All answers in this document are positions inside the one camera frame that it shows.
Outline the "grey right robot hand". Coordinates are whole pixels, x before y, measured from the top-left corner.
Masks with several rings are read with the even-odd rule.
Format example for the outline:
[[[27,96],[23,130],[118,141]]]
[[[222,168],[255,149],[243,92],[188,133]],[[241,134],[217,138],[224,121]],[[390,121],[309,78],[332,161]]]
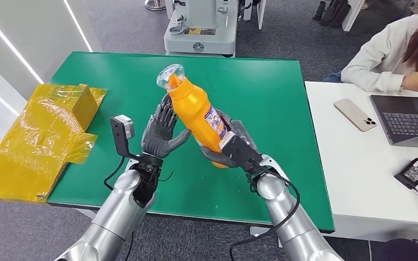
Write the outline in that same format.
[[[248,131],[244,127],[242,121],[240,120],[233,120],[228,114],[225,112],[216,109],[218,115],[223,119],[224,124],[228,127],[228,129],[238,135],[242,140],[244,140],[252,149],[258,152],[258,149],[253,142],[251,136],[249,135]],[[224,165],[229,168],[236,168],[238,165],[231,161],[229,157],[222,154],[221,152],[214,152],[211,151],[207,147],[200,147],[201,153],[204,157],[212,162]]]

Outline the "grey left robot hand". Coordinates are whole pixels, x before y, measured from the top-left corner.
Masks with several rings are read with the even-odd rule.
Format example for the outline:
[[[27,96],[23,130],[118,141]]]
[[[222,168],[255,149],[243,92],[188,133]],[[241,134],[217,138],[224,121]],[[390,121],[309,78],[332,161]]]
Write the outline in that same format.
[[[174,137],[174,128],[178,120],[169,94],[166,94],[150,116],[142,135],[142,152],[157,158],[165,158],[183,145],[190,136],[190,130],[184,129]]]

